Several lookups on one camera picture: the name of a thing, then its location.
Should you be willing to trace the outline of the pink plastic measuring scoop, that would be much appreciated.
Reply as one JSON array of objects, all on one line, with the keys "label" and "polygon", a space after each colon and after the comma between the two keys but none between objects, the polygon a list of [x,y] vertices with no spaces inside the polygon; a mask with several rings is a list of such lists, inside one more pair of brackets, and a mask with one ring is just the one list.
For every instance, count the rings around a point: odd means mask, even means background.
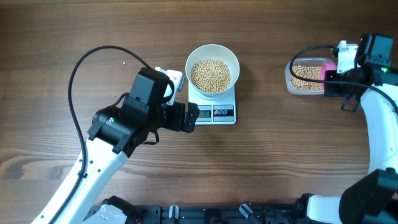
[{"label": "pink plastic measuring scoop", "polygon": [[329,70],[336,70],[337,66],[333,62],[324,62],[320,69],[320,80],[324,81],[326,72]]}]

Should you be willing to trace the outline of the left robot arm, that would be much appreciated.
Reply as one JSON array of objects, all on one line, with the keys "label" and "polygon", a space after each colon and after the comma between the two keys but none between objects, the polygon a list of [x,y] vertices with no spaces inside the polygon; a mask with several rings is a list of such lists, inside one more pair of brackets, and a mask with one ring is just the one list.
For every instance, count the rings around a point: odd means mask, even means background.
[{"label": "left robot arm", "polygon": [[159,128],[193,132],[198,106],[174,101],[183,79],[179,71],[141,68],[131,91],[96,112],[81,154],[34,223],[82,223],[135,148],[148,143],[149,133]]}]

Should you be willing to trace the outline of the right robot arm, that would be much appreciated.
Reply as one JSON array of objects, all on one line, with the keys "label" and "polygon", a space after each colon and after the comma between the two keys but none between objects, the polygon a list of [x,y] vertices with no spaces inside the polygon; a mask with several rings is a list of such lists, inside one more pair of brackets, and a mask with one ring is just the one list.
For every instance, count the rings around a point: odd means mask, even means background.
[{"label": "right robot arm", "polygon": [[325,96],[356,101],[366,117],[369,138],[367,176],[342,195],[304,194],[292,215],[307,223],[397,223],[397,69],[391,66],[394,39],[364,34],[359,44],[331,46],[337,68],[317,82]]}]

